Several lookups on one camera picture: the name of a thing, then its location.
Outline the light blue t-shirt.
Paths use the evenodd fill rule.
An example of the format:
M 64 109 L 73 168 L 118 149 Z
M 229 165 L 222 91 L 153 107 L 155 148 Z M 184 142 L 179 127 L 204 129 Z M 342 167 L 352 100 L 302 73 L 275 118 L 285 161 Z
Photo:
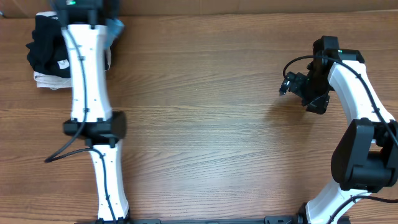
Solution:
M 113 42 L 118 39 L 123 32 L 125 25 L 119 19 L 106 19 L 105 25 L 107 28 L 107 33 L 104 48 L 109 49 Z

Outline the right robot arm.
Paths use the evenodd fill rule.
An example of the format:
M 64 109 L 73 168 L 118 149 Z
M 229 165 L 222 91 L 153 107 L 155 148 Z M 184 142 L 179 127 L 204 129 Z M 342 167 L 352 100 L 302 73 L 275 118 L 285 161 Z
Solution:
M 328 49 L 310 56 L 308 74 L 284 70 L 281 95 L 301 97 L 307 111 L 323 114 L 335 91 L 347 130 L 331 158 L 332 179 L 284 223 L 349 223 L 344 214 L 362 199 L 377 201 L 397 182 L 397 121 L 385 109 L 357 50 Z

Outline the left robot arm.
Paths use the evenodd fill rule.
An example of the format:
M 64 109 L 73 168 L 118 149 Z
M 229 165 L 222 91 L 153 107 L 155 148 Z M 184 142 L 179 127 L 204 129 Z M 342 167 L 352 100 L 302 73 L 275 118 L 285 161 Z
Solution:
M 117 1 L 53 1 L 61 23 L 72 79 L 72 112 L 63 124 L 72 138 L 49 156 L 47 163 L 78 154 L 64 153 L 76 139 L 85 142 L 95 170 L 98 191 L 97 223 L 130 223 L 124 192 L 121 149 L 126 115 L 110 105 L 105 79 L 106 21 L 116 16 Z

